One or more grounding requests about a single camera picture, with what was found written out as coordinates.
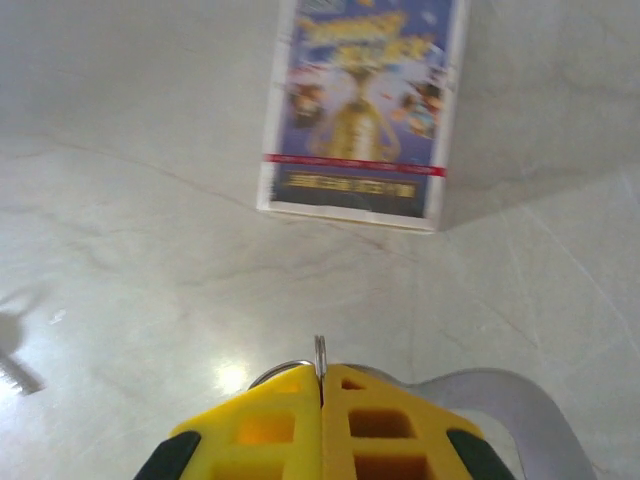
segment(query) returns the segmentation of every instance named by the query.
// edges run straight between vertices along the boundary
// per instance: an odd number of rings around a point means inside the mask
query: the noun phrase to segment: white marble tile
[[[0,7],[0,347],[46,384],[0,401],[3,479],[131,478],[314,333],[405,380],[525,374],[636,478],[639,4],[474,3],[424,237],[255,211],[277,3]]]

